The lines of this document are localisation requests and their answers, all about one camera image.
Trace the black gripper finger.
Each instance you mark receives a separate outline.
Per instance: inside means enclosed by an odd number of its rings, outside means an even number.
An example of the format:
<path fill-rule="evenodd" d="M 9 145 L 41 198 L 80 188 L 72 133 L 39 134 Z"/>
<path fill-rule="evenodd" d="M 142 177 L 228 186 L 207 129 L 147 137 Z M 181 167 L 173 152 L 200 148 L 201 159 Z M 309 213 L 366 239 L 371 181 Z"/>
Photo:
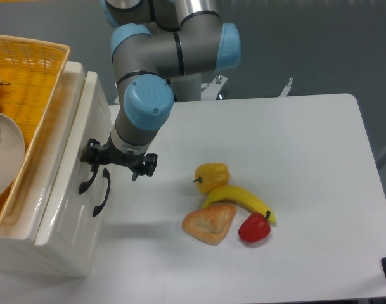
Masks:
<path fill-rule="evenodd" d="M 94 138 L 89 138 L 82 149 L 80 160 L 81 162 L 89 164 L 92 173 L 95 174 L 99 166 L 106 163 L 106 145 L 100 144 L 100 142 Z"/>
<path fill-rule="evenodd" d="M 156 153 L 135 156 L 131 162 L 132 180 L 135 181 L 139 176 L 144 175 L 151 177 L 155 172 L 157 160 Z"/>

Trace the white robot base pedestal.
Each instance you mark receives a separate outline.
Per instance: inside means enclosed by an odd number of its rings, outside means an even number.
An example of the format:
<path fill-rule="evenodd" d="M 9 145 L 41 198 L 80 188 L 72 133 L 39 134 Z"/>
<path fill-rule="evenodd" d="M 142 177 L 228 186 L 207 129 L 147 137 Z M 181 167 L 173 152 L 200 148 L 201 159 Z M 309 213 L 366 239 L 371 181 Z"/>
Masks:
<path fill-rule="evenodd" d="M 201 83 L 200 73 L 170 78 L 170 86 L 179 102 L 200 101 Z"/>

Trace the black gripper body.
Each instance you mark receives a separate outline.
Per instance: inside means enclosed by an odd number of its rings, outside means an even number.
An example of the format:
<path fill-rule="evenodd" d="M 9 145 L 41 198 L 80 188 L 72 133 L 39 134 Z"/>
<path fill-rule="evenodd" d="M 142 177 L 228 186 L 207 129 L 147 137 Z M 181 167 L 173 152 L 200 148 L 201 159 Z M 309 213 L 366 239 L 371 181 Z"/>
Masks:
<path fill-rule="evenodd" d="M 135 152 L 121 152 L 118 150 L 111 139 L 108 139 L 103 145 L 100 154 L 100 163 L 102 165 L 114 164 L 129 168 L 133 172 L 143 173 L 144 153 L 136 154 Z"/>

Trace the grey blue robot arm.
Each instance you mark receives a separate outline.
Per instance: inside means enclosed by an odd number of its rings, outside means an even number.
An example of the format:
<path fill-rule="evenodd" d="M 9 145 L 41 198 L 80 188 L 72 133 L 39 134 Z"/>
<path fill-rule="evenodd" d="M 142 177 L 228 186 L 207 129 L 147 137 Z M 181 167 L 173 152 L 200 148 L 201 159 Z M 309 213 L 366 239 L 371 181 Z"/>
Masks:
<path fill-rule="evenodd" d="M 240 34 L 221 20 L 213 1 L 103 1 L 114 32 L 111 61 L 120 110 L 105 144 L 89 139 L 81 161 L 96 174 L 102 165 L 153 175 L 148 147 L 175 102 L 170 79 L 235 67 Z"/>

